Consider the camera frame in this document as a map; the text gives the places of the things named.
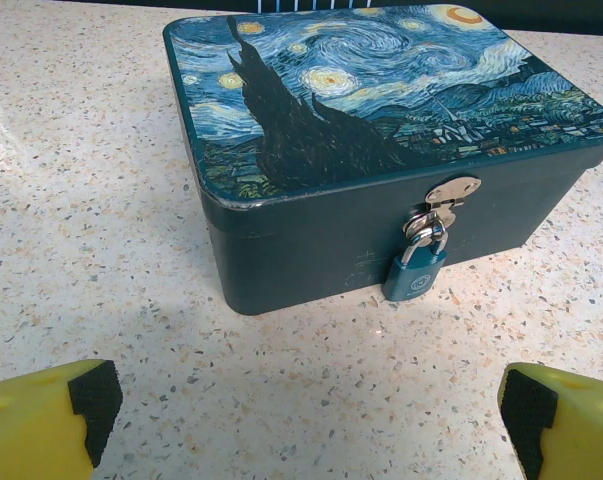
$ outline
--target padlock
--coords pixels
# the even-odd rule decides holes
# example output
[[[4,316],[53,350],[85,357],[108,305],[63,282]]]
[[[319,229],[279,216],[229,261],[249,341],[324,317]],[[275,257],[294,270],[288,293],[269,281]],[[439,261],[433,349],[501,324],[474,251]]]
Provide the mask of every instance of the padlock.
[[[447,240],[445,225],[436,217],[430,225],[413,234],[403,255],[394,258],[390,274],[381,287],[385,298],[399,302],[430,290],[445,262],[447,255],[443,249]]]

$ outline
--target terrazzo surface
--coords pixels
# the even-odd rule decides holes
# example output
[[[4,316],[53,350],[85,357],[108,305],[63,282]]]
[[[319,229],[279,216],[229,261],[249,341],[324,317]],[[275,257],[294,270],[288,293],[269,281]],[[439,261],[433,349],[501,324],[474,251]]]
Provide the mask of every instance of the terrazzo surface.
[[[521,479],[512,361],[603,379],[603,164],[522,248],[257,317],[224,303],[161,30],[0,1],[0,379],[116,361],[95,479]],[[603,38],[512,32],[603,103]]]

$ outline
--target painted lid artwork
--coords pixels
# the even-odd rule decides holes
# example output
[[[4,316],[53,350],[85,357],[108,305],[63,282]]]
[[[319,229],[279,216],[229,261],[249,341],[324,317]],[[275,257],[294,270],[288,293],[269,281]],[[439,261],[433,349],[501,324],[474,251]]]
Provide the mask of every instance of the painted lid artwork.
[[[458,6],[190,18],[165,35],[200,181],[226,199],[603,139],[601,105]]]

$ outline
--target countertop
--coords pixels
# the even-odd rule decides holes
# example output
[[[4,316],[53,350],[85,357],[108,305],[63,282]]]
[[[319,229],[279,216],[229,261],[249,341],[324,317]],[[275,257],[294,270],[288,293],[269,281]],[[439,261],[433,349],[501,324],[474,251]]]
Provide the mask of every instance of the countertop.
[[[0,379],[115,360],[95,479],[521,479],[506,364],[603,379],[603,164],[415,301],[235,314],[161,38],[200,14],[0,1]],[[603,103],[603,38],[509,33]]]

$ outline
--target box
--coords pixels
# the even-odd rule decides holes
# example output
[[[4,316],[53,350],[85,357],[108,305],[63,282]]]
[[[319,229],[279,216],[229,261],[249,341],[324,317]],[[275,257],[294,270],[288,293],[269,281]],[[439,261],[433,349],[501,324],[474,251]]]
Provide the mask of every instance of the box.
[[[481,186],[446,265],[518,247],[603,160],[603,107],[459,6],[189,18],[164,37],[223,292],[247,315],[384,282],[403,225],[458,177]]]

